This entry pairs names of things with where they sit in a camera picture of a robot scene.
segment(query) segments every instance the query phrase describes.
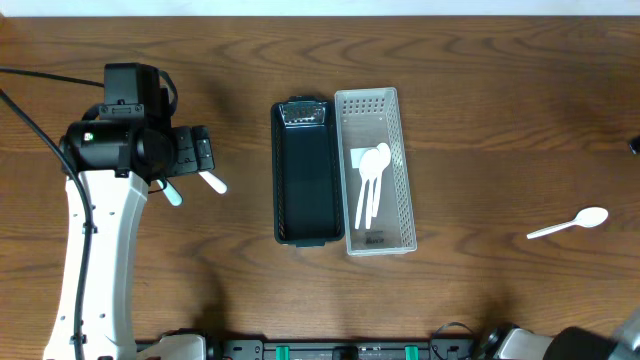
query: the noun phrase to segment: white plastic spoon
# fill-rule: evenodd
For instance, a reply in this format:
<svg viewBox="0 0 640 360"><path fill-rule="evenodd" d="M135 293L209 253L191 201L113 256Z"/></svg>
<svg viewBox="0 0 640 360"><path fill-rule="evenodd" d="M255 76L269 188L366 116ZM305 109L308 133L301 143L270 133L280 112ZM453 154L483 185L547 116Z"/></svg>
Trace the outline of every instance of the white plastic spoon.
<svg viewBox="0 0 640 360"><path fill-rule="evenodd" d="M378 149L369 149L367 150L360 159L360 178L362 179L362 185L360 187L360 196L358 197L358 206L356 207L356 220L355 220L355 228L360 228L360 219L362 218L362 203L364 202L364 190L367 185L367 181L369 181L369 201L367 204L367 219L366 226L367 229L371 227L371 211L373 208L373 196L372 196L372 184L373 179L378 175L378 164L380 163L380 152Z"/></svg>
<svg viewBox="0 0 640 360"><path fill-rule="evenodd" d="M382 172L391 164L391 149L386 143L378 145L380 151L380 168L376 177L376 184L373 187L373 217L378 216L378 207L380 206L380 191L382 190Z"/></svg>
<svg viewBox="0 0 640 360"><path fill-rule="evenodd" d="M527 235L527 239L533 239L544 235L549 235L556 231L566 229L570 226L579 225L586 228L591 228L602 224L607 217L609 216L609 212L603 208L599 207L591 207L581 210L573 221L569 221L564 224L550 226L548 228L544 228L542 230L538 230L536 232L532 232Z"/></svg>

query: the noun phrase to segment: wooden table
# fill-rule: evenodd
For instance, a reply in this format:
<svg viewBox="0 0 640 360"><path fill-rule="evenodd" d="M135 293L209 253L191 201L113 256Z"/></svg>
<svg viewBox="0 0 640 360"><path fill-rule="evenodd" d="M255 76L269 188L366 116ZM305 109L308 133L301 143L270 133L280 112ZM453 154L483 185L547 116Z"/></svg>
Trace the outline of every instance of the wooden table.
<svg viewBox="0 0 640 360"><path fill-rule="evenodd" d="M175 180L138 234L137 338L179 327L291 338L426 338L510 320L609 334L640 298L637 18L4 19L0 64L101 81L105 63L168 71L174 125L212 131L214 194ZM0 76L54 139L102 90ZM273 238L269 108L291 95L395 86L418 250ZM41 356L58 306L67 205L60 164L0 105L0 357ZM600 205L610 220L528 241Z"/></svg>

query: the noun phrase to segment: black tray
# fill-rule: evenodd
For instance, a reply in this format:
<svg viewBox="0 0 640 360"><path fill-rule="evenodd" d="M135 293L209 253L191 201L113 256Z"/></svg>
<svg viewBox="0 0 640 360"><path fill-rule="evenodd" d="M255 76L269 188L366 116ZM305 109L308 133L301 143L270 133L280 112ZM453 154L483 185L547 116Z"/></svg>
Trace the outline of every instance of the black tray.
<svg viewBox="0 0 640 360"><path fill-rule="evenodd" d="M292 97L271 108L276 240L323 246L344 236L338 133L333 107Z"/></svg>

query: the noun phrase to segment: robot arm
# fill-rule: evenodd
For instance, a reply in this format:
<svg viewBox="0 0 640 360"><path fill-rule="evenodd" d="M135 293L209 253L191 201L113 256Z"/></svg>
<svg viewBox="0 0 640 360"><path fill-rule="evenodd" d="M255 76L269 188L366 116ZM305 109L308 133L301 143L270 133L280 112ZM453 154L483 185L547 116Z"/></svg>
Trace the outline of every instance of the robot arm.
<svg viewBox="0 0 640 360"><path fill-rule="evenodd" d="M163 78L173 92L160 86ZM170 177L199 173L221 192L226 186L214 168L205 127L171 127L177 92L169 76L140 64L105 66L105 102L94 106L83 121L71 124L60 148L73 164L87 193L93 233L86 263L82 307L82 352L86 359L205 359L205 339L172 337L136 354L131 324L131 287L136 235L149 184L167 185L165 194L178 205ZM74 359L74 315L84 248L83 203L75 184L67 181L69 240L62 294L53 333L43 359Z"/></svg>
<svg viewBox="0 0 640 360"><path fill-rule="evenodd" d="M86 359L135 359L131 325L131 286L136 235L149 186L131 173L115 177L114 170L85 171L80 179L93 207L94 226L84 294L83 349ZM62 294L53 333L43 359L73 359L73 315L83 247L82 203L71 181L69 241Z"/></svg>
<svg viewBox="0 0 640 360"><path fill-rule="evenodd" d="M623 326L627 335L637 327ZM555 337L533 334L513 325L493 330L479 346L477 359L519 360L639 360L627 339L607 339L586 330L570 327Z"/></svg>

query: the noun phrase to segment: white plastic basket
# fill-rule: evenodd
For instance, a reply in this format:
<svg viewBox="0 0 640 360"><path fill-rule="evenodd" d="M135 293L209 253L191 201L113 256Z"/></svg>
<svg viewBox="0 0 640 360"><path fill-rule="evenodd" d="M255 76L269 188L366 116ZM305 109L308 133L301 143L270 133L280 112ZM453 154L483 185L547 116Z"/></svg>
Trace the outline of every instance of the white plastic basket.
<svg viewBox="0 0 640 360"><path fill-rule="evenodd" d="M338 91L335 109L347 252L362 256L403 254L416 250L396 89ZM360 156L382 142L391 148L391 164L382 175L378 215L373 218L371 229L364 226L355 229L356 206L362 185L358 169Z"/></svg>

